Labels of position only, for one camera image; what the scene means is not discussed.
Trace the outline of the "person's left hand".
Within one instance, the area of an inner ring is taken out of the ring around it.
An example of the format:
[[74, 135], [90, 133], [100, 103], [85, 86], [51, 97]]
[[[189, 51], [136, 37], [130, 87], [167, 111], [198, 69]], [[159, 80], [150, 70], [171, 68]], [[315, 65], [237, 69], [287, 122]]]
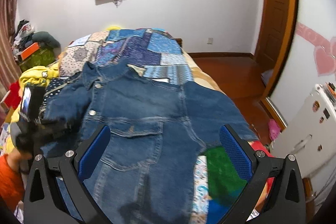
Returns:
[[29, 152], [19, 151], [17, 148], [14, 148], [11, 153], [7, 155], [7, 163], [14, 172], [19, 173], [21, 162], [30, 160], [32, 157]]

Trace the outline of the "orange sleeve forearm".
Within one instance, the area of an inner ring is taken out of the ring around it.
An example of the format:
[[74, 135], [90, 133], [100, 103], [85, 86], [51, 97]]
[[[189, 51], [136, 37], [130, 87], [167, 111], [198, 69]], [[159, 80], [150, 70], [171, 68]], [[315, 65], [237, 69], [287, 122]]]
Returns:
[[7, 157], [7, 154], [1, 156], [0, 191], [2, 199], [13, 213], [18, 203], [24, 198], [25, 188], [21, 174], [11, 169]]

